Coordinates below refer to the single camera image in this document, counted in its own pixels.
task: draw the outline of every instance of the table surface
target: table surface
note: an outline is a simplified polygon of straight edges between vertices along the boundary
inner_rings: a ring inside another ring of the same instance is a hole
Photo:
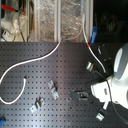
[[[92,46],[98,55],[98,46]],[[105,44],[112,63],[116,52],[123,44]],[[43,56],[49,53],[56,43],[1,43],[0,44],[0,76],[11,65]],[[0,117],[6,118],[3,128],[122,128],[127,127],[114,113],[111,104],[108,106],[108,115],[99,122],[95,116],[103,106],[92,96],[88,82],[98,77],[86,70],[88,61],[100,67],[90,54],[84,43],[61,43],[59,48],[48,58],[12,69],[4,78],[0,86],[0,96],[6,101],[12,101],[20,93],[23,78],[27,76],[25,91],[21,98],[12,105],[0,102]],[[54,100],[48,87],[53,80],[59,99]],[[89,94],[89,100],[71,100],[70,91],[81,90]],[[35,113],[30,107],[36,100],[43,97],[45,105]],[[116,105],[119,113],[128,118],[127,111]]]

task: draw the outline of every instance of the white cable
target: white cable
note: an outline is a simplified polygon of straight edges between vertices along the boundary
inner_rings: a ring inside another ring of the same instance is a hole
[[[4,104],[7,104],[7,105],[10,105],[10,104],[15,103],[15,102],[21,97],[22,93],[24,92],[25,85],[26,85],[26,78],[23,79],[23,88],[22,88],[22,91],[21,91],[21,93],[19,94],[19,96],[18,96],[15,100],[13,100],[13,101],[11,101],[11,102],[6,102],[6,101],[4,101],[4,100],[0,97],[0,101],[1,101],[2,103],[4,103]]]
[[[56,51],[56,49],[59,47],[60,42],[57,44],[57,46],[56,46],[50,53],[48,53],[47,55],[45,55],[45,56],[43,56],[43,57],[39,57],[39,58],[36,58],[36,59],[31,59],[31,60],[23,61],[23,62],[20,62],[20,63],[17,63],[17,64],[12,65],[10,68],[8,68],[8,69],[4,72],[4,74],[3,74],[2,77],[0,78],[0,84],[2,83],[2,80],[3,80],[3,78],[5,77],[5,75],[6,75],[11,69],[13,69],[14,67],[17,67],[17,66],[19,66],[19,65],[23,65],[23,64],[30,63],[30,62],[42,60],[42,59],[44,59],[44,58],[50,56],[50,55],[53,54],[53,53]],[[26,84],[26,80],[24,79],[23,89],[22,89],[21,93],[19,94],[19,96],[18,96],[14,101],[12,101],[12,102],[5,102],[5,101],[3,101],[2,98],[0,97],[1,102],[3,102],[4,104],[13,104],[13,103],[15,103],[15,102],[20,98],[20,96],[22,95],[22,93],[23,93],[23,91],[24,91],[24,88],[25,88],[25,84]]]
[[[91,49],[90,47],[88,47],[88,48],[89,48],[91,54],[94,56],[94,58],[99,62],[99,64],[100,64],[101,67],[103,68],[104,73],[106,73],[106,70],[105,70],[103,64],[102,64],[102,63],[100,62],[100,60],[95,56],[95,54],[93,53],[92,49]]]
[[[82,29],[83,29],[83,28],[82,28],[82,26],[81,26],[80,32],[79,32],[75,37],[69,38],[69,39],[65,39],[65,40],[73,40],[73,39],[76,39],[76,38],[81,34]]]
[[[85,35],[85,30],[84,30],[85,14],[83,14],[82,21],[83,21],[82,24],[83,24],[83,34],[84,34],[84,39],[85,39],[86,43],[88,43],[87,37],[86,37],[86,35]],[[101,65],[101,67],[102,67],[104,73],[106,73],[105,67],[103,66],[103,64],[101,63],[101,61],[95,56],[95,54],[93,53],[91,47],[88,47],[88,48],[89,48],[91,54],[93,55],[93,57],[94,57],[94,58],[98,61],[98,63]]]

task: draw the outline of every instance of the white robot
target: white robot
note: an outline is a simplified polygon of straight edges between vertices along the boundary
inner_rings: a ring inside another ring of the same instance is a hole
[[[114,75],[104,82],[91,85],[91,91],[100,102],[104,103],[105,110],[110,101],[128,109],[128,43],[117,52]],[[96,118],[102,121],[104,117],[99,113]]]

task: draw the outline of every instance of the dark background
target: dark background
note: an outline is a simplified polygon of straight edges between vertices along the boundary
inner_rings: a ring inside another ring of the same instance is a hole
[[[114,24],[111,30],[107,28],[110,24]],[[94,25],[98,26],[96,42],[126,43],[128,41],[128,0],[94,0]]]

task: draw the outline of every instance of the pegboard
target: pegboard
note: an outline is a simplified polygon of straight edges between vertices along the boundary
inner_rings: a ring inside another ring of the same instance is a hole
[[[49,53],[56,43],[1,43],[0,44],[0,76],[11,65],[20,61],[36,58]],[[97,52],[99,44],[92,46]],[[108,53],[114,60],[117,50],[122,44],[106,44]],[[20,93],[23,78],[27,76],[27,84],[21,98],[12,105],[0,102],[0,117],[6,118],[3,128],[122,128],[127,127],[116,117],[111,105],[108,115],[99,122],[95,116],[102,107],[91,95],[88,82],[96,80],[86,71],[88,61],[98,63],[90,54],[86,44],[61,43],[60,47],[48,58],[25,64],[11,70],[0,86],[0,96],[12,101]],[[54,100],[48,87],[53,80],[58,88],[59,99]],[[85,90],[89,94],[88,101],[70,100],[69,92]],[[45,105],[31,113],[29,108],[40,97]],[[120,114],[128,118],[128,110],[116,105]]]

